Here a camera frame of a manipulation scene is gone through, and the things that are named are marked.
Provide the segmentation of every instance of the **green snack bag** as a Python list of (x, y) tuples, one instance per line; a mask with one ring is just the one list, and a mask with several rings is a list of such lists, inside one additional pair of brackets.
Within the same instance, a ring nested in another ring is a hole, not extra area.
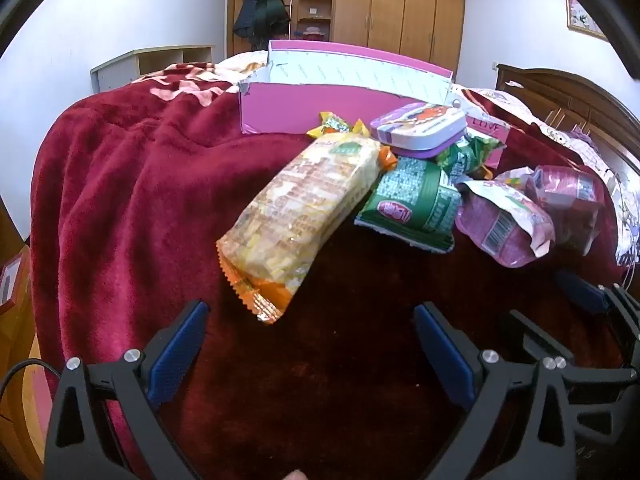
[(354, 223), (444, 254), (453, 250), (451, 232), (461, 204), (460, 193), (438, 165), (399, 156)]
[(498, 139), (467, 128), (458, 142), (436, 155), (435, 161), (456, 182), (462, 175), (480, 168), (501, 144)]

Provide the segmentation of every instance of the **cardboard box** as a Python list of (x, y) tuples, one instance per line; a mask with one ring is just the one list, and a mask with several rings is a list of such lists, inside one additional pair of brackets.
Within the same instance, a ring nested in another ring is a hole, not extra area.
[(444, 104), (453, 72), (398, 54), (325, 41), (273, 40), (240, 83), (242, 132), (304, 134), (320, 112), (353, 124), (415, 102)]

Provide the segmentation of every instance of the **metal bolt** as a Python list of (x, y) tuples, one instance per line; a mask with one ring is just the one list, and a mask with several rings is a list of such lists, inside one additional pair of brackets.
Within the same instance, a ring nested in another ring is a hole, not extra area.
[(124, 360), (127, 363), (135, 363), (138, 359), (140, 359), (140, 356), (142, 354), (140, 353), (140, 350), (138, 350), (137, 348), (132, 348), (131, 350), (127, 350), (126, 352), (124, 352)]
[(542, 359), (542, 364), (547, 370), (556, 369), (556, 360), (551, 357), (545, 357), (544, 359)]
[(484, 360), (484, 362), (492, 365), (500, 360), (500, 356), (495, 350), (485, 350), (484, 352), (482, 352), (482, 359)]
[(79, 357), (72, 357), (71, 359), (69, 359), (69, 361), (66, 362), (66, 367), (69, 370), (75, 370), (79, 366), (80, 366), (80, 358)]

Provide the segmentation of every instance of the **headboard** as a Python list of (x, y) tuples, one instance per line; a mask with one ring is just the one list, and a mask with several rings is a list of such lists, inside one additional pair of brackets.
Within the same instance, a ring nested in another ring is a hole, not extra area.
[(498, 65), (496, 89), (516, 96), (557, 130), (580, 126), (609, 167), (640, 189), (640, 121), (605, 89), (560, 70), (503, 64)]

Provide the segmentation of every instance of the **picture frame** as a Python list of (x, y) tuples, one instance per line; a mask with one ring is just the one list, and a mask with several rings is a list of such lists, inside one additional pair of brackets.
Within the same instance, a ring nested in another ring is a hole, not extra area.
[(13, 308), (18, 302), (20, 284), (25, 272), (23, 252), (9, 260), (0, 272), (0, 315)]
[(569, 30), (609, 41), (601, 28), (578, 0), (566, 0), (566, 24)]

